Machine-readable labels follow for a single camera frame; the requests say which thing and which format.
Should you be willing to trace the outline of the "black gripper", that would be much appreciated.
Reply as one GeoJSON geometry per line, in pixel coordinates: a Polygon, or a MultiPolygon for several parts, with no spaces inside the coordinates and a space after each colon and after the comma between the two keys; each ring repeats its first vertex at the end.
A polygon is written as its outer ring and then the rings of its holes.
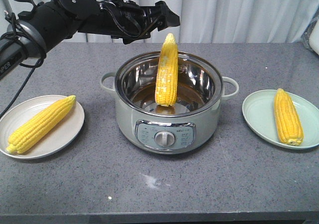
{"type": "Polygon", "coordinates": [[[164,1],[139,6],[131,0],[122,4],[77,0],[77,5],[83,19],[78,32],[121,38],[124,44],[148,39],[156,28],[180,26],[179,16],[164,1]]]}

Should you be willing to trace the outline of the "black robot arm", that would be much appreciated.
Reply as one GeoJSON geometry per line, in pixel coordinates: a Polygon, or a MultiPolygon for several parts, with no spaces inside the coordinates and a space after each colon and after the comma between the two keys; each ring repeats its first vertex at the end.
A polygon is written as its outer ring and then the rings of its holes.
{"type": "Polygon", "coordinates": [[[15,0],[32,4],[32,10],[7,13],[7,32],[0,38],[0,75],[5,77],[24,60],[42,65],[46,54],[77,33],[109,35],[124,44],[148,39],[153,30],[180,25],[179,16],[165,2],[139,6],[124,0],[15,0]]]}

